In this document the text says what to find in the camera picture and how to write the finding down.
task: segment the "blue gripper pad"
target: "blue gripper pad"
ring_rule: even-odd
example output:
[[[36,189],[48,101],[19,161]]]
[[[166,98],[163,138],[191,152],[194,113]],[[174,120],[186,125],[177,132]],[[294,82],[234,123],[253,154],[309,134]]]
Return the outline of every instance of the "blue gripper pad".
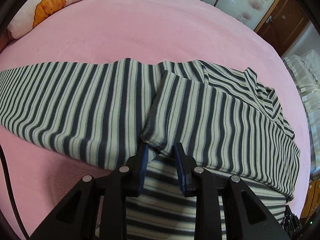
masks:
[[[148,158],[149,158],[149,150],[148,150],[148,145],[146,144],[144,145],[141,169],[139,171],[139,188],[138,188],[139,195],[143,190],[144,179],[146,177],[146,172],[147,172]]]
[[[174,145],[174,162],[176,164],[180,191],[182,192],[182,195],[185,196],[185,194],[186,194],[186,175],[183,170],[181,157],[180,157],[177,145]]]

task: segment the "wall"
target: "wall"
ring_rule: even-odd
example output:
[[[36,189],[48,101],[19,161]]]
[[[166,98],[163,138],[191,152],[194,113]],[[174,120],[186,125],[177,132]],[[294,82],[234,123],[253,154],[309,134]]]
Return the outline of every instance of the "wall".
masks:
[[[289,57],[293,54],[301,56],[302,54],[314,49],[320,55],[320,35],[314,25],[310,22],[304,32],[287,50],[282,58]]]

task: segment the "wooden door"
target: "wooden door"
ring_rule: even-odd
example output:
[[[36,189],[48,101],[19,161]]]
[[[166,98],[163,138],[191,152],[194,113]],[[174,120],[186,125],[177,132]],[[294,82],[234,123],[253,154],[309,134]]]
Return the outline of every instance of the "wooden door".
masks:
[[[295,0],[279,0],[257,34],[282,56],[309,22]]]

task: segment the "black stripe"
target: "black stripe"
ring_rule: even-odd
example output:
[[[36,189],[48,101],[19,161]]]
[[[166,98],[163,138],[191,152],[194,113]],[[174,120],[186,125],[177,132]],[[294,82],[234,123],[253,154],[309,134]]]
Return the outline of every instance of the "black stripe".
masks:
[[[17,91],[17,94],[16,94],[16,96],[15,96],[15,98],[14,98],[14,100],[13,100],[12,105],[11,105],[11,100],[10,100],[10,102],[9,102],[9,104],[8,104],[8,106],[11,105],[11,109],[10,109],[10,110],[8,109],[8,110],[6,111],[7,113],[4,114],[4,115],[2,116],[2,118],[1,118],[2,124],[4,124],[4,126],[5,126],[7,129],[9,129],[9,123],[7,123],[7,125],[6,125],[7,119],[8,119],[8,117],[9,117],[10,113],[12,113],[12,111],[13,111],[13,109],[14,109],[14,105],[16,104],[17,98],[18,98],[18,97],[22,97],[22,95],[21,95],[21,88],[22,88],[22,86],[24,85],[24,83],[25,83],[25,81],[26,81],[26,79],[25,79],[25,76],[26,76],[25,73],[26,73],[26,71],[27,71],[27,68],[24,68],[23,71],[22,71],[22,73],[20,74],[19,81],[17,82],[17,85],[16,85],[14,91],[11,93],[11,100],[12,100],[12,99],[13,99],[13,95],[14,95],[15,92]]]
[[[19,74],[19,70],[20,68],[15,68],[15,69],[6,71],[4,83],[1,85],[1,87],[3,88],[2,90],[3,93],[1,94],[1,98],[0,98],[0,111],[1,111],[0,115],[2,114],[4,108],[7,106],[6,101],[8,100],[7,97],[10,94],[8,90],[11,88],[11,85],[13,84],[12,81]]]
[[[274,183],[275,183],[275,187],[276,188],[280,188],[281,185],[278,184],[278,181],[276,179],[279,178],[280,176],[280,169],[278,170],[278,161],[279,161],[279,158],[280,156],[282,155],[282,147],[281,147],[281,143],[280,143],[280,140],[279,140],[279,136],[280,136],[280,130],[279,129],[276,129],[276,126],[273,124],[273,130],[276,131],[275,133],[275,137],[274,137],[274,140],[275,140],[275,154],[272,155],[272,158],[271,160],[273,161],[272,164],[273,164],[273,170],[272,170],[272,176],[275,177],[275,174],[278,174],[277,178],[274,179]]]
[[[281,212],[273,213],[272,215],[273,215],[274,217],[276,217],[276,216],[278,216],[278,215],[282,215],[282,214],[283,214],[283,216],[284,216],[284,211],[285,211],[285,210],[283,210],[283,211],[281,211]]]
[[[117,167],[124,165],[126,153],[125,147],[125,135],[126,135],[126,109],[127,109],[127,94],[128,94],[128,82],[129,82],[129,70],[131,59],[126,58],[124,62],[124,73],[122,82],[122,93],[119,109],[119,132],[118,132],[118,154],[117,154]]]
[[[25,68],[29,70],[28,73],[25,75],[25,77],[28,77],[29,74],[30,74],[30,72],[31,72],[31,70],[32,70],[32,68],[31,68],[31,67],[25,67]],[[13,132],[13,122],[12,122],[12,124],[11,124],[11,128],[10,128],[10,123],[11,123],[11,121],[16,117],[16,114],[18,113],[19,107],[20,107],[20,105],[21,105],[21,101],[22,101],[22,99],[23,99],[23,93],[22,93],[21,89],[22,89],[22,87],[23,87],[25,84],[26,84],[26,87],[28,87],[28,85],[30,84],[30,82],[31,82],[31,78],[25,78],[25,79],[23,80],[22,84],[21,84],[20,90],[19,90],[19,92],[18,92],[18,95],[20,96],[20,98],[19,98],[19,100],[18,100],[17,107],[16,107],[13,115],[9,118],[8,124],[7,124],[7,129],[10,130],[11,132]]]
[[[251,123],[250,123],[250,107],[247,107],[246,112],[246,123],[248,125],[248,137],[247,137],[247,165],[248,165],[248,175],[252,175],[251,171],[251,165],[250,165],[250,155],[251,155],[251,149],[250,149],[250,139],[251,139]]]
[[[131,220],[127,218],[127,225],[129,226],[134,226],[137,228],[144,228],[147,230],[152,230],[160,233],[165,233],[165,234],[175,234],[175,235],[183,235],[183,236],[193,236],[194,232],[193,231],[183,231],[183,230],[178,230],[178,229],[173,229],[173,228],[163,228],[161,226],[155,226],[135,220]]]
[[[137,146],[140,145],[140,134],[142,132],[142,106],[141,102],[143,100],[142,98],[142,64],[138,62],[137,65],[137,81],[136,81],[136,100],[135,100],[135,106],[136,106],[136,138],[137,138]]]
[[[180,107],[179,120],[177,124],[177,129],[176,129],[177,132],[175,134],[174,142],[180,142],[181,140],[181,135],[182,135],[185,121],[186,121],[186,115],[188,110],[190,90],[191,90],[191,82],[185,82],[183,99]]]
[[[243,98],[241,98],[241,97],[237,96],[236,94],[230,92],[230,90],[228,90],[226,87],[224,87],[224,86],[222,86],[222,85],[215,84],[215,83],[211,83],[211,82],[209,82],[209,85],[212,86],[212,87],[220,88],[220,89],[222,89],[226,94],[231,95],[231,96],[235,97],[236,99],[238,99],[238,100],[240,100],[240,101],[244,101]],[[249,101],[247,101],[247,102],[245,102],[245,103],[248,104],[248,105],[250,105],[250,106],[252,106],[252,107],[255,107],[255,108],[256,108],[255,104],[253,104],[253,101],[250,101],[250,102],[249,102]]]
[[[258,125],[259,125],[259,127],[260,127],[260,137],[259,137],[259,149],[260,149],[260,172],[261,172],[261,176],[258,176],[257,177],[257,179],[258,180],[262,180],[263,179],[263,174],[262,174],[262,171],[263,171],[263,167],[262,167],[262,153],[263,153],[263,147],[264,147],[264,145],[262,144],[262,133],[264,132],[264,129],[265,129],[265,127],[266,127],[266,118],[264,118],[264,124],[262,124],[262,114],[260,114],[260,116],[259,116],[259,123],[258,123]]]
[[[288,146],[289,146],[289,138],[283,133],[283,132],[280,132],[279,133],[281,134],[280,135],[280,140],[279,140],[279,143],[280,145],[282,145],[281,147],[281,155],[282,156],[289,156],[289,160],[287,159],[288,163],[289,164],[292,164],[292,154],[291,152],[288,151]],[[288,181],[289,180],[289,177],[287,176],[287,169],[284,169],[281,174],[279,175],[279,180],[283,183],[283,185],[289,185],[290,182]]]
[[[273,138],[273,135],[271,135],[273,133],[273,131],[271,131],[271,121],[270,120],[268,121],[268,128],[266,129],[266,131],[268,133],[268,137]],[[274,156],[274,152],[273,153],[271,152],[271,141],[269,143],[269,149],[266,151],[266,153],[267,154],[266,154],[266,166],[265,167],[267,170],[267,172],[266,172],[267,173],[267,181],[269,181],[269,179],[270,179],[269,174],[271,172],[271,163],[268,163],[268,159],[269,159],[269,161],[271,161],[270,157]]]
[[[209,114],[208,114],[208,120],[207,120],[207,126],[205,128],[205,143],[204,143],[204,149],[202,152],[202,166],[207,167],[209,165],[209,147],[212,142],[212,122],[213,122],[213,112],[215,107],[215,98],[216,98],[216,92],[217,90],[212,87],[211,88],[211,97],[210,97],[210,108],[209,108]]]
[[[170,167],[175,167],[174,159],[170,156],[165,156],[163,154],[158,155],[155,159],[158,163],[163,163],[165,165],[168,165]]]
[[[28,109],[27,109],[27,114],[26,114],[26,116],[25,116],[25,118],[23,119],[23,121],[22,122],[24,122],[25,120],[27,120],[28,118],[29,118],[29,115],[30,115],[30,111],[31,111],[31,108],[32,108],[32,106],[33,106],[33,104],[35,103],[35,100],[36,100],[36,96],[37,96],[37,94],[39,93],[39,89],[40,89],[40,87],[41,87],[41,85],[42,85],[42,82],[43,82],[43,80],[44,80],[44,77],[47,75],[47,72],[48,72],[48,70],[49,70],[49,67],[50,67],[50,65],[49,64],[47,64],[46,65],[46,67],[45,67],[45,71],[42,73],[42,75],[41,75],[41,78],[40,78],[40,80],[39,80],[39,82],[38,82],[38,85],[37,85],[37,87],[36,87],[36,89],[35,89],[35,91],[34,91],[34,93],[33,93],[33,96],[32,96],[32,99],[31,99],[31,101],[30,101],[30,103],[29,103],[29,106],[28,106]],[[29,123],[26,123],[26,124],[24,124],[23,126],[22,126],[22,136],[23,136],[23,138],[26,140],[26,128],[27,128],[27,126],[29,125]]]
[[[222,167],[222,144],[223,140],[225,138],[225,129],[224,129],[224,112],[225,112],[225,107],[226,107],[226,100],[227,96],[225,93],[221,93],[221,108],[220,108],[220,113],[219,113],[219,121],[218,121],[218,126],[219,126],[219,141],[216,149],[216,155],[217,155],[217,165],[216,169],[219,170]]]
[[[62,143],[62,147],[63,147],[63,152],[67,155],[67,156],[70,156],[70,140],[71,138],[73,138],[75,135],[76,135],[76,132],[77,132],[77,129],[78,129],[78,126],[79,126],[79,123],[81,122],[81,119],[80,118],[80,114],[81,114],[81,108],[84,104],[84,99],[85,99],[85,96],[87,95],[87,93],[89,92],[89,87],[91,85],[91,82],[92,82],[92,79],[94,77],[94,74],[96,73],[97,71],[97,68],[98,68],[98,65],[95,64],[92,66],[92,69],[90,71],[90,74],[88,76],[88,79],[86,80],[84,86],[82,87],[83,83],[81,84],[81,94],[80,94],[80,97],[78,99],[78,103],[77,103],[77,106],[76,106],[76,110],[75,110],[75,113],[74,113],[74,116],[72,118],[72,125],[71,125],[71,131],[70,131],[70,134],[68,134],[67,136],[64,137],[64,140],[63,140],[63,143]],[[82,158],[81,160],[83,161],[86,161],[86,158],[85,158],[85,152],[82,153]]]
[[[173,74],[175,74],[175,73],[174,73],[174,62],[170,62],[170,65],[171,65],[171,72],[172,72]]]
[[[201,112],[202,112],[202,102],[203,102],[203,97],[204,97],[204,84],[199,84],[198,88],[198,95],[197,95],[197,102],[196,102],[196,113],[195,113],[195,118],[194,118],[194,123],[192,127],[192,132],[190,135],[190,140],[188,144],[188,151],[186,152],[187,155],[196,155],[194,153],[195,149],[195,143],[196,143],[196,135],[198,133],[199,129],[199,123],[200,123],[200,117],[201,117]]]
[[[127,200],[126,202],[126,207],[128,209],[140,212],[140,213],[145,213],[145,214],[150,214],[152,216],[156,217],[161,217],[169,220],[175,220],[175,221],[183,221],[183,222],[188,222],[188,223],[196,223],[196,217],[188,217],[188,216],[183,216],[183,215],[177,215],[169,212],[164,212],[160,211],[154,208],[149,208],[145,207],[142,205],[138,205],[136,203],[130,202],[130,200]]]
[[[160,67],[160,74],[163,75],[164,72],[166,71],[166,68],[164,67],[163,62],[159,63],[159,67]]]
[[[74,97],[74,94],[76,93],[76,90],[78,89],[78,85],[82,79],[82,76],[84,74],[84,71],[86,70],[86,67],[87,67],[87,64],[84,63],[82,64],[81,68],[80,68],[80,71],[76,77],[76,80],[75,82],[73,83],[72,87],[71,87],[71,90],[70,90],[70,93],[68,95],[68,98],[66,100],[66,103],[65,103],[65,106],[63,108],[63,111],[62,111],[62,114],[61,114],[61,119],[60,119],[60,123],[59,123],[59,127],[57,129],[56,132],[52,133],[49,137],[49,145],[50,145],[50,148],[53,150],[53,151],[56,151],[56,147],[54,145],[54,141],[55,141],[55,138],[58,134],[61,134],[62,131],[63,131],[63,127],[64,125],[66,124],[66,118],[67,118],[67,113],[69,111],[69,107],[71,105],[71,102],[73,101],[73,97]]]
[[[108,134],[109,134],[109,116],[111,111],[111,104],[112,104],[118,63],[119,63],[118,61],[114,62],[112,66],[110,85],[108,87],[107,100],[106,100],[106,104],[104,106],[104,111],[103,111],[101,142],[99,143],[99,148],[98,148],[98,167],[100,168],[104,168],[104,163],[106,160],[106,148],[107,148],[107,141],[108,141]]]
[[[243,134],[244,134],[244,121],[242,118],[243,114],[243,108],[244,108],[244,103],[240,101],[240,106],[239,106],[239,123],[240,123],[240,132],[239,132],[239,153],[238,153],[238,161],[239,161],[239,174],[242,174],[243,172],[243,149],[242,149],[242,142],[243,142]]]
[[[94,92],[94,95],[93,95],[93,98],[91,101],[90,109],[88,112],[88,120],[87,120],[85,135],[79,145],[80,160],[82,160],[82,161],[87,160],[87,158],[86,158],[87,145],[88,145],[88,141],[91,139],[91,136],[92,136],[92,127],[93,127],[93,119],[94,119],[94,115],[95,115],[95,110],[97,107],[98,99],[99,99],[99,96],[101,93],[101,89],[103,87],[103,83],[104,83],[104,79],[105,79],[108,67],[109,67],[109,64],[105,64],[103,66],[96,90]]]
[[[153,100],[155,100],[156,97],[156,89],[155,89],[155,81],[154,81],[154,76],[153,76],[153,70],[154,70],[154,66],[153,65],[149,65],[149,82],[150,82],[150,88],[151,88],[151,102],[153,102]]]
[[[27,103],[27,101],[28,101],[29,98],[30,98],[30,93],[31,93],[31,91],[32,91],[32,89],[33,89],[33,87],[34,87],[34,85],[35,85],[36,79],[37,79],[39,73],[41,72],[41,67],[39,67],[39,65],[36,65],[34,70],[38,70],[38,71],[37,71],[37,73],[34,75],[34,77],[35,77],[34,79],[30,78],[30,80],[32,81],[32,85],[30,86],[28,92],[26,93],[26,97],[25,97],[25,99],[24,99],[24,101],[23,101],[22,108],[21,108],[22,111],[20,112],[19,116],[15,119],[14,123],[16,122],[16,120],[19,120],[20,117],[21,117],[23,114],[25,114],[26,103]],[[19,136],[19,137],[20,137],[19,127],[20,127],[20,125],[21,125],[21,123],[22,123],[23,121],[24,121],[24,120],[20,120],[20,121],[18,122],[18,124],[17,124],[17,127],[16,127],[16,132],[15,132],[15,134],[16,134],[17,136]]]
[[[255,79],[257,80],[257,78],[258,78],[258,75],[251,69],[251,68],[247,68],[247,72],[249,72],[250,73],[250,75],[254,75],[255,76]]]
[[[277,107],[277,109],[275,110],[274,115],[273,115],[271,118],[272,118],[272,119],[275,119],[280,110],[281,110],[281,105],[279,104],[278,107]]]
[[[283,201],[286,200],[285,196],[276,197],[276,196],[257,195],[257,197],[260,200],[283,200]]]
[[[42,102],[42,99],[43,99],[43,97],[44,97],[44,94],[46,93],[46,90],[47,90],[47,88],[48,88],[48,86],[49,86],[49,83],[52,81],[52,76],[53,76],[54,72],[56,71],[57,65],[58,65],[58,63],[56,63],[56,64],[52,67],[52,69],[51,69],[51,71],[50,71],[50,74],[49,74],[49,76],[48,76],[48,78],[47,78],[47,81],[46,81],[45,84],[44,84],[44,88],[43,88],[42,91],[41,91],[39,100],[38,100],[38,102],[37,102],[37,104],[36,104],[36,107],[35,107],[35,110],[34,110],[34,113],[33,113],[33,116],[32,116],[32,118],[31,118],[31,120],[25,125],[25,127],[28,127],[29,125],[33,124],[33,122],[35,121],[36,115],[39,113],[40,104],[41,104],[41,102]],[[49,70],[50,67],[51,67],[51,63],[48,63],[48,65],[47,65],[47,70],[46,70],[45,74],[47,73],[47,71]],[[34,130],[34,127],[32,127],[32,128],[30,129],[30,131],[29,131],[29,138],[30,138],[30,140],[31,140],[32,143],[34,143],[33,137],[32,137],[32,132],[33,132],[33,130]]]
[[[151,105],[147,125],[145,126],[143,133],[140,136],[140,138],[143,141],[149,141],[152,138],[152,135],[156,130],[155,125],[157,123],[157,121],[156,121],[157,110],[158,110],[158,106],[160,104],[161,94],[164,90],[164,86],[166,84],[168,74],[169,74],[169,72],[167,70],[164,71],[156,98],[153,101],[153,104]]]
[[[283,208],[283,212],[285,210],[285,204],[281,205],[266,205],[266,207],[272,212],[272,209],[278,209],[278,208]]]
[[[225,75],[222,75],[220,72],[218,72],[216,70],[214,70],[214,72],[215,72],[215,74],[217,76],[215,77],[215,76],[213,76],[213,75],[208,73],[208,78],[211,78],[211,79],[214,79],[214,80],[217,80],[217,81],[222,81],[225,84],[229,84],[236,91],[239,91],[239,89],[236,89],[235,85],[237,87],[247,91],[247,93],[250,93],[250,89],[248,87],[245,87],[245,86],[241,85],[240,83],[235,82],[235,80],[233,80],[233,79],[231,79],[231,78],[229,78],[229,77],[227,77]]]
[[[0,112],[0,116],[2,115],[0,122],[2,124],[4,124],[3,123],[3,118],[4,118],[5,113],[7,112],[8,108],[10,106],[11,101],[12,101],[12,96],[11,96],[12,95],[12,91],[14,89],[16,89],[15,86],[16,86],[16,84],[18,82],[18,79],[16,77],[17,76],[20,76],[20,78],[22,77],[21,72],[19,72],[19,70],[18,71],[14,71],[13,75],[10,78],[10,83],[6,84],[6,86],[5,86],[6,87],[6,94],[5,94],[5,97],[1,99],[2,102],[4,103],[4,104],[1,105],[1,107],[3,106],[3,108],[2,108],[2,110]]]
[[[192,62],[192,61],[189,61],[188,64],[189,64],[189,66],[190,66],[193,74],[195,75],[196,79],[197,79],[199,82],[203,83],[203,80],[202,80],[202,78],[201,78],[201,76],[200,76],[197,68],[195,67],[195,65],[193,65],[193,62]]]
[[[240,91],[239,89],[237,89],[232,83],[227,83],[225,81],[221,81],[221,79],[219,78],[216,78],[216,77],[213,77],[209,74],[209,77],[212,79],[212,80],[215,80],[217,82],[222,82],[223,84],[213,84],[213,86],[217,86],[219,85],[221,87],[221,89],[225,90],[228,92],[229,95],[235,95],[235,92],[237,92],[238,94],[242,95],[242,96],[245,96],[246,98],[248,98],[248,100],[250,101],[254,101],[254,98],[250,95],[250,92],[243,92],[243,91]]]
[[[273,102],[273,100],[272,100],[272,97],[274,96],[274,94],[275,94],[275,90],[274,89],[272,89],[271,90],[271,92],[270,92],[270,94],[268,95],[268,98]]]
[[[223,74],[217,72],[217,70],[216,70],[214,67],[212,67],[211,65],[209,65],[207,62],[204,62],[204,61],[202,61],[202,60],[200,60],[200,62],[201,62],[205,67],[207,67],[207,68],[210,69],[211,71],[215,72],[216,74],[218,74],[218,75],[223,75]],[[245,80],[244,77],[232,73],[230,70],[228,70],[227,68],[225,68],[225,67],[223,67],[223,66],[220,66],[220,67],[223,69],[223,71],[225,71],[227,74],[229,74],[229,75],[232,76],[233,78],[235,78],[235,79],[237,79],[237,80],[239,80],[239,81],[241,81],[241,82],[246,82],[246,80]]]
[[[173,185],[173,186],[179,186],[178,179],[166,176],[166,175],[164,175],[162,173],[157,173],[157,172],[154,172],[154,171],[147,170],[146,177],[154,179],[154,180],[157,180],[159,182],[170,184],[170,185]]]
[[[251,156],[253,156],[253,168],[254,168],[254,172],[255,172],[255,177],[258,176],[258,164],[257,164],[257,155],[260,154],[260,152],[258,151],[258,146],[257,146],[257,123],[256,123],[256,118],[257,118],[257,110],[253,111],[253,133],[252,133],[252,137],[253,138],[253,149],[251,150]]]
[[[230,141],[228,146],[228,161],[229,161],[229,168],[228,172],[231,172],[234,170],[234,164],[233,164],[233,143],[235,140],[235,134],[236,134],[236,126],[235,126],[235,120],[234,120],[234,112],[235,112],[235,104],[236,99],[232,97],[231,99],[231,106],[230,106],[230,128],[231,128],[231,135],[230,135]]]
[[[202,67],[202,73],[203,73],[203,76],[204,76],[204,82],[205,81],[208,82],[209,81],[208,71],[207,71],[206,67],[203,64],[201,64],[201,67]]]
[[[183,63],[178,63],[178,66],[180,68],[181,74],[183,78],[188,78],[188,75],[186,73],[186,70],[184,69]]]
[[[49,93],[49,95],[48,95],[48,97],[47,97],[47,100],[46,100],[46,102],[45,102],[45,104],[44,104],[44,107],[43,107],[43,109],[42,109],[42,113],[41,113],[41,116],[40,116],[40,120],[39,120],[39,122],[38,122],[36,125],[34,125],[34,126],[30,129],[29,136],[30,136],[30,140],[31,140],[32,143],[34,143],[34,138],[33,138],[33,136],[31,136],[31,135],[32,135],[32,133],[33,133],[33,131],[34,131],[35,129],[37,129],[38,127],[40,127],[40,126],[42,125],[42,122],[43,122],[43,120],[44,120],[44,117],[45,117],[46,114],[47,114],[47,109],[48,109],[48,106],[49,106],[49,102],[50,102],[50,100],[51,100],[52,97],[53,97],[53,94],[54,94],[54,92],[55,92],[55,90],[56,90],[56,87],[57,87],[58,83],[60,82],[60,79],[61,79],[61,77],[62,77],[62,74],[64,73],[64,70],[65,70],[64,68],[60,68],[60,71],[59,71],[59,73],[58,73],[58,76],[57,76],[56,80],[54,81],[54,84],[53,84],[53,86],[52,86],[52,88],[51,88],[51,90],[50,90],[50,93]]]
[[[264,105],[264,108],[268,109],[269,111],[273,111],[273,108],[272,107],[269,107],[267,105]]]
[[[62,69],[63,69],[63,70],[66,70],[66,69],[67,69],[67,64],[68,64],[68,62],[64,62],[64,63],[63,63],[63,66],[62,66]],[[44,147],[44,142],[43,142],[43,140],[42,140],[42,135],[43,135],[45,132],[49,131],[49,130],[52,128],[55,115],[56,115],[56,113],[57,113],[57,111],[58,111],[58,105],[59,105],[59,103],[60,103],[60,101],[61,101],[61,99],[62,99],[63,94],[65,93],[66,87],[67,87],[68,82],[69,82],[69,80],[70,80],[70,78],[71,78],[71,75],[73,74],[73,72],[74,72],[74,70],[75,70],[75,68],[76,68],[76,65],[77,65],[77,63],[73,63],[72,66],[70,67],[70,70],[69,70],[69,72],[68,72],[68,75],[66,76],[66,79],[65,79],[65,81],[63,82],[63,85],[62,85],[62,87],[61,87],[61,89],[60,89],[59,95],[57,96],[57,100],[55,101],[55,103],[54,103],[54,105],[53,105],[52,114],[51,114],[51,116],[50,116],[50,119],[49,119],[49,122],[48,122],[48,124],[47,124],[47,127],[39,132],[38,140],[39,140],[39,143],[40,143],[40,145],[41,145],[42,147]]]
[[[151,197],[151,198],[154,198],[154,199],[158,199],[158,200],[161,200],[161,201],[165,201],[167,203],[171,203],[171,204],[176,204],[176,205],[179,205],[179,206],[186,206],[186,207],[193,207],[193,208],[196,208],[196,201],[195,200],[192,200],[192,198],[184,198],[181,197],[174,197],[174,196],[170,196],[170,195],[166,195],[166,194],[163,194],[161,192],[157,192],[157,191],[152,191],[152,190],[149,190],[149,189],[143,189],[143,193],[142,195],[145,195],[145,196],[148,196],[148,197]]]
[[[171,87],[171,91],[170,91],[170,95],[167,101],[167,106],[166,106],[166,111],[165,111],[165,116],[164,116],[164,140],[159,143],[160,148],[164,148],[167,145],[167,138],[168,138],[168,121],[169,121],[169,117],[170,117],[170,111],[171,111],[171,106],[173,103],[173,99],[174,99],[174,95],[176,93],[176,89],[178,86],[178,81],[179,81],[179,76],[175,75],[173,83],[172,83],[172,87]]]

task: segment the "wooden cabinet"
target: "wooden cabinet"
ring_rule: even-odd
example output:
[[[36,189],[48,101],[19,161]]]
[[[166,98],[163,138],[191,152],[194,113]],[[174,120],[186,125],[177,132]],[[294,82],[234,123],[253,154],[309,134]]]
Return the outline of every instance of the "wooden cabinet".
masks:
[[[311,217],[313,212],[320,204],[320,179],[310,182],[307,192],[306,201],[300,218],[306,218],[305,221]]]

